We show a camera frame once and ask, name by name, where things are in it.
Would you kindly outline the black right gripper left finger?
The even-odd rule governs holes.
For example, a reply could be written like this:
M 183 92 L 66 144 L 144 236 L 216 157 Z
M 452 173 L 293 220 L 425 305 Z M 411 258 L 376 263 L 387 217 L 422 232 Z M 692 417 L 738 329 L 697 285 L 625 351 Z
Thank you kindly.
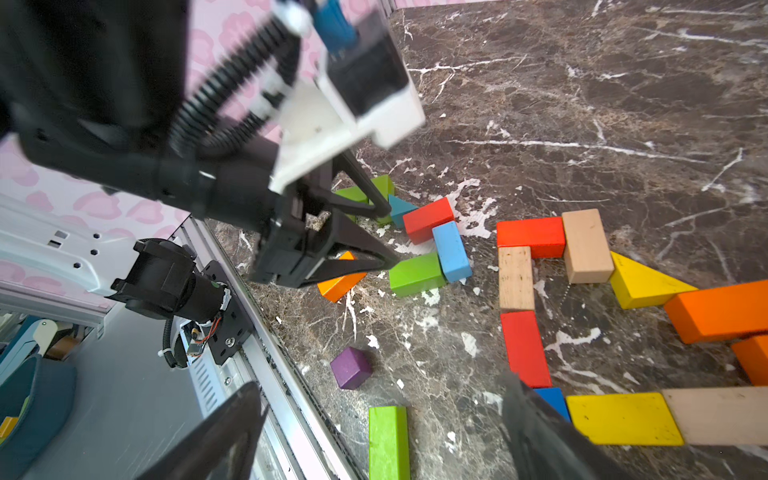
M 259 385 L 248 382 L 139 477 L 248 479 L 267 413 Z

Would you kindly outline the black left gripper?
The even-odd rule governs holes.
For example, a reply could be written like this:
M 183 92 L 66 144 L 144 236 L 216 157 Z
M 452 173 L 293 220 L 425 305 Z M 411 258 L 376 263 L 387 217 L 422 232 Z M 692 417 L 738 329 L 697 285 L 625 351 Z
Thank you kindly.
M 350 150 L 300 177 L 278 194 L 268 188 L 278 146 L 259 138 L 242 150 L 212 159 L 184 159 L 167 151 L 157 160 L 157 194 L 164 203 L 201 220 L 214 219 L 259 234 L 249 275 L 257 283 L 307 287 L 353 274 L 388 271 L 398 255 L 345 214 L 370 219 L 391 207 Z M 346 174 L 364 203 L 330 190 Z M 309 215 L 333 211 L 319 230 Z

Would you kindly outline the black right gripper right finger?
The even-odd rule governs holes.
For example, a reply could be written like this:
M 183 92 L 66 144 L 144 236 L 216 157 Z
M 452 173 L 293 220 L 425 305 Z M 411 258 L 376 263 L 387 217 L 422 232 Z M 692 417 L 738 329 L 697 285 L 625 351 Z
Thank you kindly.
M 503 377 L 502 435 L 519 479 L 630 479 L 632 475 L 527 386 Z

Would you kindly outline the blue small block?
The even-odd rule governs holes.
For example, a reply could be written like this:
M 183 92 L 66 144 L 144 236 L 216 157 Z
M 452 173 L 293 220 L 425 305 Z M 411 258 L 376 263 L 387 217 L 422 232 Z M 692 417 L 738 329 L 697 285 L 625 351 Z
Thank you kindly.
M 557 411 L 567 422 L 572 422 L 565 396 L 560 388 L 538 388 L 535 389 L 535 392 L 555 411 Z

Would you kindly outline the teal triangle block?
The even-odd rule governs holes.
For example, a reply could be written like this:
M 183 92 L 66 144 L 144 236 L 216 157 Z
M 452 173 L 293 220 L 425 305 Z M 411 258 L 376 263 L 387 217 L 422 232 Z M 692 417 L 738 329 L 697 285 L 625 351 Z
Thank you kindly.
M 390 217 L 398 229 L 404 229 L 404 216 L 408 213 L 418 210 L 416 205 L 402 200 L 395 195 L 389 195 L 389 204 L 391 207 Z

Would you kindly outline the red block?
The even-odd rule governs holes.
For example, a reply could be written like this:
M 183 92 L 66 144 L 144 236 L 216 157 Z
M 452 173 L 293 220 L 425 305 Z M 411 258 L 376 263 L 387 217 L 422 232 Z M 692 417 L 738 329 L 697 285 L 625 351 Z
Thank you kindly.
M 455 214 L 447 198 L 436 200 L 403 216 L 406 234 L 414 245 L 432 239 L 434 228 L 454 220 Z
M 497 246 L 529 247 L 534 259 L 562 258 L 566 247 L 563 220 L 549 217 L 498 222 Z
M 550 388 L 552 381 L 535 313 L 503 313 L 501 325 L 510 370 L 530 388 Z

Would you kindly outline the yellow rectangular block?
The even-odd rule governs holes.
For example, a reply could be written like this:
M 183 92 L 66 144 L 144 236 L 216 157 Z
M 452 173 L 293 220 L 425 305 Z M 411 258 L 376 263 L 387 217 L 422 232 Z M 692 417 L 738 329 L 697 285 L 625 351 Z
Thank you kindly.
M 568 396 L 566 404 L 575 428 L 596 445 L 684 444 L 660 393 Z

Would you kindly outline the orange block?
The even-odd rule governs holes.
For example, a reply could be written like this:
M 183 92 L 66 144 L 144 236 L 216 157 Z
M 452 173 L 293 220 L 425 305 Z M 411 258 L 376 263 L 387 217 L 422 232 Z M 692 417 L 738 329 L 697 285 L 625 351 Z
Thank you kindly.
M 320 294 L 332 303 L 338 302 L 360 281 L 366 277 L 366 273 L 345 275 L 335 279 L 321 282 L 317 285 Z
M 740 366 L 755 386 L 768 385 L 768 337 L 753 336 L 731 346 Z
M 685 344 L 767 332 L 767 281 L 676 295 L 664 310 Z

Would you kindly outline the light blue block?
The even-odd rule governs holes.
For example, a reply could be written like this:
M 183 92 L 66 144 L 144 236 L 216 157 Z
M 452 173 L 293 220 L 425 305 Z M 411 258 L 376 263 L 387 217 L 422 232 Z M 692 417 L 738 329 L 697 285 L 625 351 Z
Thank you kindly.
M 458 225 L 451 221 L 432 229 L 433 239 L 444 277 L 449 283 L 472 276 L 472 268 L 466 253 Z

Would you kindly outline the purple small block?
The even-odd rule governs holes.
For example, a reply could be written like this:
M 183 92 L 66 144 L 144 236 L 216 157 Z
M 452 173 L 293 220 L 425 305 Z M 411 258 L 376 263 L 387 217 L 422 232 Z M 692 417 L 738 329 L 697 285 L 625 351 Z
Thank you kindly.
M 340 389 L 355 390 L 373 374 L 365 353 L 354 347 L 347 347 L 330 362 L 334 378 Z

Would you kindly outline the green block bottom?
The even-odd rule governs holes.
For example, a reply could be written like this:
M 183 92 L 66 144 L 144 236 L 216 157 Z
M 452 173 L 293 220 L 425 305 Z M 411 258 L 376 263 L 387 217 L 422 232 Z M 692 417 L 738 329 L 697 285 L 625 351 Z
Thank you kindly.
M 370 480 L 410 479 L 407 411 L 383 406 L 368 411 Z

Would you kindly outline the tan block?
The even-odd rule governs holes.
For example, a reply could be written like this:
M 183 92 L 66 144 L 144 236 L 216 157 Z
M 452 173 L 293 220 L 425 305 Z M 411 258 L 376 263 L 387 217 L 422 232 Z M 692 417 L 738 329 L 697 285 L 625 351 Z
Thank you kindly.
M 503 312 L 533 311 L 533 265 L 531 249 L 502 247 L 498 251 L 499 303 Z
M 767 388 L 661 391 L 683 439 L 702 446 L 766 446 Z
M 564 261 L 571 284 L 606 283 L 614 272 L 607 236 L 597 209 L 562 214 Z

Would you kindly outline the yellow triangle block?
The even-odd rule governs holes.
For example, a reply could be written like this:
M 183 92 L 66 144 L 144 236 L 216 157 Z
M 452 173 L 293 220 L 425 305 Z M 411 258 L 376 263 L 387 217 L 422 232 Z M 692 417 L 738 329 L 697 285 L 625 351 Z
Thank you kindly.
M 697 288 L 618 253 L 611 253 L 610 284 L 624 310 L 663 306 L 676 295 Z

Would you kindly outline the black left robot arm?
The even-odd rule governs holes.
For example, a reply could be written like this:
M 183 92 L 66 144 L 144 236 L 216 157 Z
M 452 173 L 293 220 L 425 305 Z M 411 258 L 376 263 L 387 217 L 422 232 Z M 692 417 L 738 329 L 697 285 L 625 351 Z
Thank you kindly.
M 277 14 L 191 94 L 185 1 L 5 1 L 1 118 L 33 163 L 256 232 L 258 283 L 302 288 L 389 270 L 352 219 L 389 211 L 316 184 L 269 188 L 284 145 L 260 130 L 294 98 L 301 37 Z

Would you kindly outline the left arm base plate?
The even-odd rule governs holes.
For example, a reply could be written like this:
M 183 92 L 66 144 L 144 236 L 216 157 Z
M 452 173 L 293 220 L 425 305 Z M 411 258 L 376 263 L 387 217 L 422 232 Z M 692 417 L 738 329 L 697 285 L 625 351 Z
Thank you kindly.
M 225 291 L 224 306 L 203 323 L 192 320 L 182 323 L 182 344 L 190 363 L 209 354 L 216 365 L 222 366 L 239 352 L 255 332 L 255 327 L 245 304 L 235 291 L 235 278 L 227 274 L 224 265 L 212 260 L 204 267 L 202 274 Z

